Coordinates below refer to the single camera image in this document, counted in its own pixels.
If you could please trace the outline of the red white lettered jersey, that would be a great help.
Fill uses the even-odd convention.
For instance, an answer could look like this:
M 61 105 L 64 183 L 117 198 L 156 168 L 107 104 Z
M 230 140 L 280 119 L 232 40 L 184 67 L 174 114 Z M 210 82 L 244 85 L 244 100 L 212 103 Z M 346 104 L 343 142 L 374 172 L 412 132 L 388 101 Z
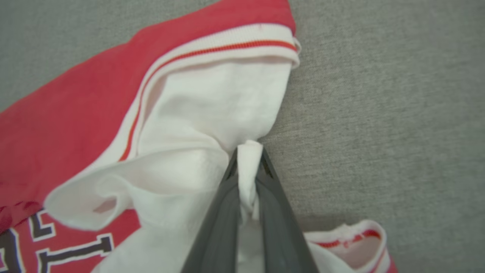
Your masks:
M 265 273 L 256 175 L 301 46 L 288 0 L 219 0 L 140 30 L 0 113 L 0 233 L 40 211 L 140 228 L 91 273 L 181 273 L 237 151 L 237 273 Z M 302 232 L 319 273 L 393 273 L 385 230 Z

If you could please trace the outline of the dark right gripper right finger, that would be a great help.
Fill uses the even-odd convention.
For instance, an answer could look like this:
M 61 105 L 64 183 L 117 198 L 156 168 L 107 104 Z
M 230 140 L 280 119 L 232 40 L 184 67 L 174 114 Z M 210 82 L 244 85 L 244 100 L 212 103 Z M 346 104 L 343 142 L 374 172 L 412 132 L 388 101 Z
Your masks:
M 319 273 L 267 150 L 262 150 L 256 190 L 265 273 Z

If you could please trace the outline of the grey fabric sofa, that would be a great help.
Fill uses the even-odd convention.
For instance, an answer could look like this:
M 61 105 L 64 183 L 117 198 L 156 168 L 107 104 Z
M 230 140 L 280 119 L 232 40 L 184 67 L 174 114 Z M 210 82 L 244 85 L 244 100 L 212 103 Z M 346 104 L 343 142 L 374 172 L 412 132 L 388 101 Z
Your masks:
M 0 111 L 216 1 L 0 0 Z M 485 0 L 289 3 L 300 66 L 262 142 L 302 230 L 374 220 L 393 273 L 485 273 Z M 91 273 L 140 228 L 29 218 L 0 233 L 1 273 Z

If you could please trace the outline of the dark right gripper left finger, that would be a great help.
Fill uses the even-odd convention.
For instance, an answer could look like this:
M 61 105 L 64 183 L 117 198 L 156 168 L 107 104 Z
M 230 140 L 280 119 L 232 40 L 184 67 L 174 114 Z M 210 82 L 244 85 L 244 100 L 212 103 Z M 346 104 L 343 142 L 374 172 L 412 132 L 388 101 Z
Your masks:
M 237 273 L 241 219 L 237 151 L 234 151 L 181 273 Z

